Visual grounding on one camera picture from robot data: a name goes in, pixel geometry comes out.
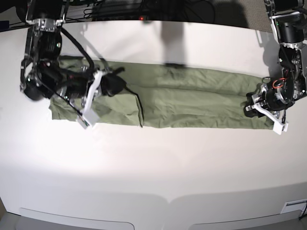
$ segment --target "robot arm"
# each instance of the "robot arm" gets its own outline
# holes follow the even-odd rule
[[[286,110],[295,101],[306,97],[307,46],[303,43],[307,25],[304,0],[265,0],[275,40],[280,44],[278,78],[269,79],[260,92],[248,95],[246,116],[267,116],[274,122],[273,130],[287,131]]]
[[[125,88],[125,82],[112,72],[107,62],[105,69],[96,68],[93,60],[82,46],[62,28],[69,1],[61,16],[62,0],[32,0],[26,21],[28,30],[24,59],[21,63],[21,91],[31,100],[50,99],[57,96],[76,112],[77,121],[86,128],[99,119],[91,109],[96,96],[114,96]],[[88,66],[83,71],[62,69],[58,58],[65,35],[84,55]],[[82,99],[82,108],[77,108],[75,99]]]

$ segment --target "metal bracket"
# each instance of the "metal bracket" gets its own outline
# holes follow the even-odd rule
[[[107,71],[105,70],[98,70],[94,74],[94,82],[89,88],[88,94],[86,96],[86,102],[84,108],[81,110],[82,117],[77,118],[77,122],[83,127],[87,128],[88,126],[94,126],[98,120],[99,116],[95,113],[95,111],[91,108],[94,95],[97,89],[100,87],[101,79],[107,75]]]
[[[281,119],[278,119],[277,116],[279,115],[273,115],[268,110],[265,110],[261,107],[260,103],[256,103],[251,106],[252,109],[256,109],[258,112],[266,115],[269,119],[271,119],[274,122],[273,131],[279,135],[282,134],[282,132],[286,132],[288,130],[289,123],[286,121],[285,123],[282,123]]]
[[[40,31],[46,31],[46,32],[54,32],[56,28],[63,26],[63,24],[66,22],[66,16],[69,8],[70,1],[67,1],[64,7],[64,13],[61,19],[53,20],[49,18],[39,18],[39,19],[30,19],[30,15],[33,13],[33,7],[35,4],[35,0],[31,0],[30,7],[26,14],[26,22],[29,25],[36,25],[37,29]]]
[[[279,18],[299,15],[301,13],[298,12],[298,11],[294,11],[294,12],[282,13],[282,14],[277,14],[277,15],[274,15],[274,14],[275,14],[275,12],[273,12],[273,11],[268,12],[268,16],[269,16],[270,21],[271,21],[271,28],[272,28],[272,31],[273,31],[274,39],[277,43],[279,43],[277,26],[276,26],[277,22],[275,20],[279,19]]]

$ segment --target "green towel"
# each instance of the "green towel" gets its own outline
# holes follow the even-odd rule
[[[62,57],[60,65],[81,71],[87,62]],[[96,66],[103,68],[101,61]],[[98,97],[93,109],[103,123],[164,127],[211,127],[272,129],[267,117],[248,118],[243,109],[246,94],[256,90],[261,78],[179,65],[148,65],[109,62],[113,69],[124,67],[119,76],[138,98],[124,90],[114,97]],[[76,100],[81,108],[81,100]],[[61,99],[51,100],[53,119],[74,121],[77,114]]]

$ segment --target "white panel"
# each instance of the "white panel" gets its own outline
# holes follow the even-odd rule
[[[286,202],[281,211],[281,214],[296,211],[296,210],[300,210],[303,214],[306,208],[306,205],[307,205],[307,199]]]
[[[276,224],[283,221],[288,221],[292,219],[298,219],[300,212],[289,212],[286,214],[280,214],[269,217],[255,218],[255,219],[245,219],[231,222],[223,223],[209,223],[209,224],[194,224],[189,228],[189,230],[238,230],[254,228],[269,224]]]
[[[20,214],[23,217],[38,219],[56,224],[81,227],[81,228],[100,229],[100,230],[134,230],[134,226],[130,223],[72,218],[72,217],[53,215],[49,213],[36,212],[25,208],[20,209]]]

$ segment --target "white table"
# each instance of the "white table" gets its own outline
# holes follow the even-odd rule
[[[91,56],[108,60],[185,63],[260,77],[277,66],[272,34],[249,29],[129,21],[65,28]],[[47,100],[33,103],[19,92],[25,39],[25,29],[0,33],[0,197],[7,211],[186,230],[279,214],[286,201],[307,197],[307,99],[288,110],[290,126],[282,136],[108,124],[84,131],[74,122],[52,121]],[[66,39],[62,53],[79,54]]]

